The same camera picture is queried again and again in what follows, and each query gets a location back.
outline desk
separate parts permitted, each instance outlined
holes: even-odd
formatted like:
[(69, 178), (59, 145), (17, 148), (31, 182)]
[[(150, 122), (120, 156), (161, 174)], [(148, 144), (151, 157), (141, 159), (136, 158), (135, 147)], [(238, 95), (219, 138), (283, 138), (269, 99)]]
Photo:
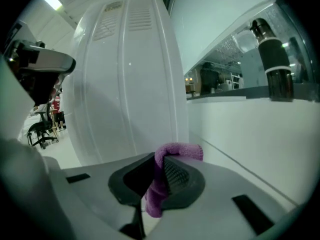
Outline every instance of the desk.
[(54, 117), (54, 111), (58, 111), (58, 110), (54, 109), (54, 108), (50, 108), (50, 116), (51, 116), (51, 120), (52, 120), (52, 131), (53, 131), (54, 136), (58, 140), (58, 135), (57, 135), (58, 126), (56, 126), (55, 117)]

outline office chair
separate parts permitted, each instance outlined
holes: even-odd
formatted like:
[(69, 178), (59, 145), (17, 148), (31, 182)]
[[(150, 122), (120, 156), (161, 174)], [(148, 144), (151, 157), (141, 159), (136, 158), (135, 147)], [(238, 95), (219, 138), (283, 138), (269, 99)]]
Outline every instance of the office chair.
[[(44, 143), (45, 141), (48, 141), (48, 140), (56, 140), (56, 142), (59, 142), (58, 138), (57, 137), (51, 137), (49, 135), (49, 133), (47, 133), (48, 130), (50, 130), (53, 126), (53, 122), (52, 122), (52, 119), (50, 117), (50, 105), (48, 104), (47, 108), (46, 108), (46, 112), (36, 112), (36, 114), (40, 114), (41, 116), (41, 122), (36, 122), (35, 124), (33, 124), (29, 130), (28, 130), (28, 143), (29, 145), (31, 146), (35, 146), (37, 144), (40, 144), (40, 147), (42, 149), (46, 149), (46, 147), (44, 146)], [(32, 143), (32, 140), (31, 140), (31, 132), (36, 132), (36, 136), (38, 138), (38, 141), (35, 142), (35, 143)]]

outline black cylindrical object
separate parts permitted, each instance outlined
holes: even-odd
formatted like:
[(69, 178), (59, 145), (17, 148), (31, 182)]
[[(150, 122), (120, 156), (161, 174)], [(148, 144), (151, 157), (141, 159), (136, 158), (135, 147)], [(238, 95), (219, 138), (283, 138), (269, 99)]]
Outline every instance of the black cylindrical object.
[(282, 42), (263, 18), (255, 19), (250, 30), (258, 41), (258, 50), (268, 80), (270, 98), (275, 101), (292, 101), (294, 86), (290, 62)]

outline black rectangular slot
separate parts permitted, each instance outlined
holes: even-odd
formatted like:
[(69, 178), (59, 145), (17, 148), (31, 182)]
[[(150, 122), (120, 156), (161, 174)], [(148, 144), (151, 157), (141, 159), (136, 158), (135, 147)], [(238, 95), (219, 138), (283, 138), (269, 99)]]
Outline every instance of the black rectangular slot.
[(233, 197), (232, 200), (257, 235), (260, 235), (274, 225), (274, 223), (246, 195)]
[(66, 177), (66, 180), (69, 183), (75, 183), (75, 182), (79, 182), (79, 181), (82, 181), (82, 180), (85, 180), (85, 179), (88, 179), (88, 178), (90, 178), (89, 174), (82, 173), (82, 174), (78, 174), (78, 175), (75, 175), (75, 176)]

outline microfiber towel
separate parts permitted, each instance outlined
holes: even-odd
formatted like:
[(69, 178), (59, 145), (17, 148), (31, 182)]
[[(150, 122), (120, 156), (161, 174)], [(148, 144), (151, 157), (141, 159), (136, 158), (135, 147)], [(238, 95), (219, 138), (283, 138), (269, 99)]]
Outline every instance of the microfiber towel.
[(157, 149), (154, 154), (154, 180), (145, 193), (145, 211), (154, 218), (162, 216), (161, 203), (168, 197), (167, 189), (162, 179), (164, 157), (167, 155), (180, 155), (200, 161), (204, 158), (201, 146), (189, 143), (167, 143)]

